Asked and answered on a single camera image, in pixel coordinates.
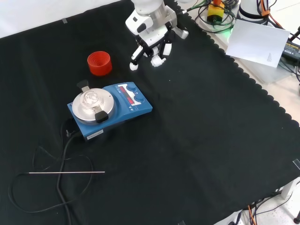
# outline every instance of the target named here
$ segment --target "printed label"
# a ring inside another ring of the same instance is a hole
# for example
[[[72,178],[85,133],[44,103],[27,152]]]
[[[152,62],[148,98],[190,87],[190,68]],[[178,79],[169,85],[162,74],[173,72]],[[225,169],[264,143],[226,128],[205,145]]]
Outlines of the printed label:
[[[93,137],[98,136],[99,134],[102,134],[102,133],[103,133],[103,129],[99,130],[98,132],[93,133],[92,135],[87,136],[86,138],[89,140],[89,139],[91,139]]]

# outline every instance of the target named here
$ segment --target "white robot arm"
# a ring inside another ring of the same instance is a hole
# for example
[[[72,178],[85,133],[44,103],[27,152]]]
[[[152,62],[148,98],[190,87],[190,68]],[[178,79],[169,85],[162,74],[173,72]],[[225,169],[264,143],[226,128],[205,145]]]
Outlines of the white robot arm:
[[[182,39],[188,36],[188,31],[179,26],[176,13],[165,6],[163,0],[131,1],[135,10],[126,20],[126,26],[135,35],[139,46],[131,57],[130,68],[136,70],[143,55],[152,57],[153,66],[160,66],[165,61],[164,56],[171,52],[170,31],[173,30]]]

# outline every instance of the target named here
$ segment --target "digital display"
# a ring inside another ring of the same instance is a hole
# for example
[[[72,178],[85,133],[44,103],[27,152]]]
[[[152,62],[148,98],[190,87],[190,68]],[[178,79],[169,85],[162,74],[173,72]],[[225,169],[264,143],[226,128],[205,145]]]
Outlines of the digital display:
[[[127,91],[124,89],[124,87],[120,86],[119,87],[120,90],[123,92],[123,94],[125,95],[125,97],[127,98],[128,102],[132,105],[135,102],[132,100],[132,98],[129,96],[129,94],[127,93]]]

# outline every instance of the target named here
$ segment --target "white sheet of paper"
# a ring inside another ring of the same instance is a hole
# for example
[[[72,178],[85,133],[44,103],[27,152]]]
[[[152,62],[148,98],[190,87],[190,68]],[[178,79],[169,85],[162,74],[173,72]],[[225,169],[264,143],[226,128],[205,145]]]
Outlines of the white sheet of paper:
[[[226,55],[277,67],[290,32],[237,20]]]

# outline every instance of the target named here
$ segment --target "black cloth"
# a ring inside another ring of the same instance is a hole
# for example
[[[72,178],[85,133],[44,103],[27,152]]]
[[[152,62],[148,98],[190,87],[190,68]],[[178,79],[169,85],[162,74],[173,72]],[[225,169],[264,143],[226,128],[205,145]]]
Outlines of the black cloth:
[[[75,225],[212,225],[299,176],[292,163],[300,158],[298,123],[187,15],[180,22],[189,36],[175,39],[162,66],[144,57],[130,71],[137,44],[125,20],[133,9],[117,2],[0,40],[2,224],[65,224],[63,207],[23,213],[7,188],[15,174],[32,171],[38,145],[61,154],[60,124],[83,79],[91,87],[133,81],[153,111],[70,146],[68,156],[88,155],[96,171],[106,171],[70,205]],[[112,58],[105,77],[89,72],[87,57],[95,51]],[[39,152],[41,167],[53,162]],[[66,162],[66,171],[88,169],[83,159]],[[88,179],[63,176],[67,199]],[[55,175],[21,177],[15,199],[27,210],[50,207],[60,202],[55,185]]]

